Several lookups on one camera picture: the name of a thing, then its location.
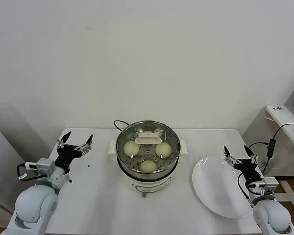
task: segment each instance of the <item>white cabinet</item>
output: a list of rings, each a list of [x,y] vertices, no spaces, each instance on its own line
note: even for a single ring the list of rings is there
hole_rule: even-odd
[[[0,227],[7,226],[17,196],[33,184],[18,180],[16,167],[23,162],[0,132]]]

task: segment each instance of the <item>power cord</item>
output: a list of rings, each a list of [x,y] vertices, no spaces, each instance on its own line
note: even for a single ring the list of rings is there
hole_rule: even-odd
[[[270,159],[273,157],[273,152],[274,152],[274,148],[275,148],[275,143],[276,143],[276,140],[275,140],[275,137],[276,135],[278,134],[278,132],[281,130],[282,127],[284,126],[288,126],[288,125],[294,125],[294,123],[287,123],[287,124],[283,124],[282,126],[280,126],[276,132],[274,133],[273,135],[273,138],[270,139],[269,143],[267,142],[255,142],[255,143],[252,143],[248,148],[251,148],[252,146],[254,146],[255,144],[264,144],[264,145],[267,145],[267,162],[266,162],[266,165],[265,165],[265,168],[263,169],[262,173],[264,173],[267,169],[267,166],[268,166],[268,163],[270,161]]]
[[[266,146],[268,146],[269,145],[269,143],[267,143],[267,142],[255,142],[255,143],[252,143],[248,148],[251,148],[252,146],[254,146],[255,144],[264,144],[264,145],[266,145]]]
[[[249,200],[249,196],[247,195],[247,193],[245,193],[245,191],[242,189],[242,187],[240,185],[240,177],[241,177],[241,175],[243,175],[243,173],[239,174],[239,176],[237,177],[237,184],[238,184],[240,190],[242,191],[242,193],[244,194],[245,198],[247,200]]]
[[[282,127],[284,127],[284,126],[288,126],[288,125],[294,125],[294,123],[287,123],[287,124],[283,124],[282,126],[280,126],[280,127],[277,129],[277,131],[275,132],[275,134],[274,134],[272,140],[275,139],[276,134],[278,134],[279,130],[280,130]]]

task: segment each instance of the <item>black cable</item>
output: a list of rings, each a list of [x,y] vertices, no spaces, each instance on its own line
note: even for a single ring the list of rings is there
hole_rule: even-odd
[[[20,174],[20,167],[24,167],[24,168],[25,168],[25,163],[21,163],[21,164],[19,164],[19,165],[16,167],[16,171],[17,171],[18,177],[21,176],[21,174]],[[26,179],[20,179],[20,178],[19,178],[19,180],[25,182],[25,181],[29,181],[29,180],[40,179],[40,178],[43,178],[43,177],[47,177],[47,175],[39,175],[39,176],[35,176],[35,177],[31,177],[31,178],[26,178]]]
[[[274,136],[273,136],[273,140],[275,139],[275,136],[276,136],[276,134],[278,134],[278,132],[279,132],[279,130],[282,128],[282,127],[284,127],[284,126],[287,126],[287,125],[294,125],[294,123],[287,123],[287,124],[283,124],[282,126],[280,126],[278,129],[277,129],[277,131],[275,132],[275,134],[274,134]]]
[[[113,124],[114,124],[114,126],[119,130],[119,131],[122,131],[122,129],[121,128],[119,128],[117,125],[116,125],[116,122],[122,122],[122,123],[124,123],[124,124],[126,124],[126,125],[128,125],[129,126],[129,124],[126,122],[126,121],[122,121],[122,120],[115,120],[114,122],[113,122]]]
[[[259,144],[259,143],[264,144],[264,145],[266,145],[266,146],[269,145],[269,143],[267,143],[267,142],[255,142],[255,143],[252,143],[248,148],[251,148],[251,147],[254,146],[255,144]]]
[[[251,191],[251,190],[249,189],[249,187],[247,187],[247,190],[248,190],[248,192],[250,192],[251,194],[254,194],[254,195],[257,195],[257,196],[261,196],[260,193],[257,193],[257,192],[253,192],[253,191]],[[264,193],[264,196],[271,195],[271,194],[272,194],[272,192],[266,192],[266,193]]]
[[[265,168],[263,169],[262,173],[264,173],[265,170],[267,169],[267,166],[268,166],[269,160],[270,160],[270,158],[267,158],[267,162],[266,162]]]
[[[237,184],[240,188],[240,190],[242,191],[242,193],[244,194],[245,198],[248,200],[249,196],[245,193],[245,191],[242,189],[241,185],[240,185],[240,176],[243,175],[243,173],[239,174],[239,176],[237,177]]]

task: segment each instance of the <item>white wall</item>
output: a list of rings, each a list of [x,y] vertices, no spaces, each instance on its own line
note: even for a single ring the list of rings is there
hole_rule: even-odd
[[[117,118],[243,133],[293,89],[294,0],[0,0],[0,130],[25,155]]]

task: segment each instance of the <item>steamed bun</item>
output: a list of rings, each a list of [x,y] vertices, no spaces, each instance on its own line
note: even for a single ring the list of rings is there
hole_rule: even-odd
[[[167,143],[160,143],[156,146],[156,154],[161,158],[167,158],[171,154],[171,146]]]
[[[129,141],[124,145],[123,152],[129,157],[135,156],[139,152],[139,145],[134,141]]]

